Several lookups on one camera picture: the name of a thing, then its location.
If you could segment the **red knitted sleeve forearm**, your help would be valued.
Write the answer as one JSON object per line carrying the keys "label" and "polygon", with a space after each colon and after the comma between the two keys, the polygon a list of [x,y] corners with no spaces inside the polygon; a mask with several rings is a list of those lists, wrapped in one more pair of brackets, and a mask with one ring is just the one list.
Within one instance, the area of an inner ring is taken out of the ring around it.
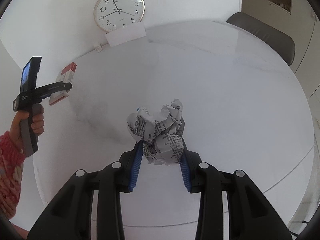
{"label": "red knitted sleeve forearm", "polygon": [[24,152],[10,140],[9,131],[1,135],[0,152],[0,200],[1,210],[12,219],[16,214],[21,195]]}

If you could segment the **person's left hand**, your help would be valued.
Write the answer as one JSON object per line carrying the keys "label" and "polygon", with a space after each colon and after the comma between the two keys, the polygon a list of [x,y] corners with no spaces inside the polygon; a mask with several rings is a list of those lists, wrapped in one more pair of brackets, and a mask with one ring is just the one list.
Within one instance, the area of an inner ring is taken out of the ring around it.
{"label": "person's left hand", "polygon": [[19,151],[23,150],[26,157],[38,150],[37,137],[44,132],[42,105],[37,103],[30,111],[17,111],[9,131],[10,140]]}

